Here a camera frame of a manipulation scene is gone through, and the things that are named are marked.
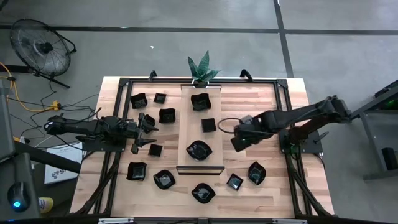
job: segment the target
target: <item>plant leaf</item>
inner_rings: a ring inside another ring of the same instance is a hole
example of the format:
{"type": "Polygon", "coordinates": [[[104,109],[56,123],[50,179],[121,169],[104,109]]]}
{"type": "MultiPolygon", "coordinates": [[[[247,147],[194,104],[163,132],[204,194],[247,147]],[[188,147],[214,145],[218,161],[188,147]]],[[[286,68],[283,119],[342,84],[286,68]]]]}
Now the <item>plant leaf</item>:
{"type": "Polygon", "coordinates": [[[198,67],[195,65],[195,62],[193,62],[192,58],[188,57],[188,64],[189,64],[189,69],[191,70],[192,77],[194,79],[199,78],[198,74],[198,67]]]}
{"type": "Polygon", "coordinates": [[[204,77],[206,75],[207,70],[209,69],[209,61],[209,51],[206,51],[198,66],[198,73],[201,75],[201,77],[204,77]]]}
{"type": "Polygon", "coordinates": [[[206,77],[204,77],[203,80],[205,82],[207,82],[208,80],[211,80],[212,78],[216,77],[216,75],[217,75],[217,73],[219,71],[220,70],[212,70],[212,71],[210,71],[209,73],[206,74],[206,77]]]}

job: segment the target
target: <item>green plant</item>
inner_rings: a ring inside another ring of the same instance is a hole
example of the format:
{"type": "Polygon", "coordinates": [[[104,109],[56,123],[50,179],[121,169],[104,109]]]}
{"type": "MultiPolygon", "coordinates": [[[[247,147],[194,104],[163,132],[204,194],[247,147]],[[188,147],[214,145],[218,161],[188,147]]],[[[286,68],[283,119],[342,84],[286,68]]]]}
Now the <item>green plant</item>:
{"type": "Polygon", "coordinates": [[[192,58],[188,57],[189,68],[191,69],[192,78],[198,83],[207,82],[216,77],[220,70],[209,69],[209,51],[206,51],[205,56],[201,59],[199,66],[196,66],[192,58]]]}

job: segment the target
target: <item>computer mouse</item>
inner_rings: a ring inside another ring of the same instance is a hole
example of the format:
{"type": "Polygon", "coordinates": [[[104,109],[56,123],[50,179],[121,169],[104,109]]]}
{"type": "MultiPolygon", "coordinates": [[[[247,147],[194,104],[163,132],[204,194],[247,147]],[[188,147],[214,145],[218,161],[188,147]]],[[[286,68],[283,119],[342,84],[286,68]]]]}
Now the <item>computer mouse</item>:
{"type": "Polygon", "coordinates": [[[23,212],[29,208],[30,198],[25,183],[16,182],[8,189],[8,202],[16,212],[23,212]]]}

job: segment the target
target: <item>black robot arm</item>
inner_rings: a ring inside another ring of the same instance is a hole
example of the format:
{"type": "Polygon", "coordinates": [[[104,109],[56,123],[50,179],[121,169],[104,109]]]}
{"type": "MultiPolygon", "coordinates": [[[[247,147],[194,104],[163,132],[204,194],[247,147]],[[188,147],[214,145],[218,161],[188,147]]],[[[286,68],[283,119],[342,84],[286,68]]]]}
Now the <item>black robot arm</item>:
{"type": "Polygon", "coordinates": [[[289,141],[298,144],[308,138],[308,135],[328,123],[345,123],[349,121],[349,110],[343,100],[337,96],[328,98],[313,105],[304,106],[290,111],[265,111],[255,117],[247,116],[234,127],[234,137],[231,142],[237,152],[258,144],[263,139],[296,122],[310,120],[303,126],[289,129],[289,141]]]}
{"type": "Polygon", "coordinates": [[[123,151],[127,138],[135,139],[132,153],[138,153],[138,147],[155,142],[155,139],[143,139],[142,133],[158,131],[154,123],[148,122],[148,115],[140,113],[138,123],[133,120],[106,116],[92,121],[66,119],[63,113],[47,120],[44,129],[47,134],[59,135],[65,133],[81,134],[77,140],[85,143],[86,151],[123,151]]]}

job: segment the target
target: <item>wooden table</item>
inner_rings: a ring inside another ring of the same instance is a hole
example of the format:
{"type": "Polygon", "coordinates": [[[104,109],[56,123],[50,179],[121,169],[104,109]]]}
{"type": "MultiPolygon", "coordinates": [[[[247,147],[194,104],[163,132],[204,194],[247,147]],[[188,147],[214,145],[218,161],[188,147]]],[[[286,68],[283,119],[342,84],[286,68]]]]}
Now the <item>wooden table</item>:
{"type": "MultiPolygon", "coordinates": [[[[112,115],[120,77],[104,77],[99,93],[97,109],[102,107],[100,116],[112,115]]],[[[304,81],[301,78],[288,78],[289,94],[293,108],[308,105],[304,81]]],[[[149,145],[139,150],[137,155],[130,152],[132,141],[127,141],[126,151],[122,153],[112,216],[114,217],[221,217],[221,218],[289,218],[294,217],[289,180],[284,156],[280,153],[278,137],[263,140],[244,151],[236,152],[230,143],[231,134],[222,133],[223,160],[225,170],[220,176],[178,175],[177,165],[178,132],[180,112],[179,101],[181,87],[177,83],[135,83],[132,95],[145,92],[148,106],[144,110],[129,109],[128,118],[136,119],[139,112],[145,112],[159,120],[160,108],[175,108],[175,124],[159,124],[160,131],[150,134],[156,138],[156,144],[163,145],[160,158],[148,156],[149,145]],[[166,93],[164,105],[153,102],[155,93],[166,93]],[[256,186],[246,177],[248,167],[258,161],[266,168],[265,181],[256,186]],[[146,179],[143,182],[126,179],[130,162],[147,163],[146,179]],[[173,173],[177,183],[168,190],[160,190],[154,183],[153,175],[162,169],[173,173]],[[226,185],[229,176],[234,173],[244,179],[235,191],[226,185]],[[207,183],[216,192],[208,204],[200,204],[191,195],[191,190],[199,183],[207,183]]],[[[124,103],[121,103],[119,117],[122,116],[124,103]]],[[[222,84],[221,118],[242,118],[248,114],[254,116],[266,110],[275,110],[274,89],[265,84],[222,84]]],[[[235,121],[226,121],[225,129],[232,129],[235,121]]],[[[81,167],[71,212],[78,210],[90,197],[98,185],[103,152],[96,152],[87,158],[81,167]]],[[[308,188],[324,208],[333,213],[325,171],[317,157],[304,154],[303,165],[308,188]]],[[[298,199],[303,212],[303,197],[298,189],[298,199]]],[[[105,207],[108,190],[105,190],[102,209],[105,207]]]]}

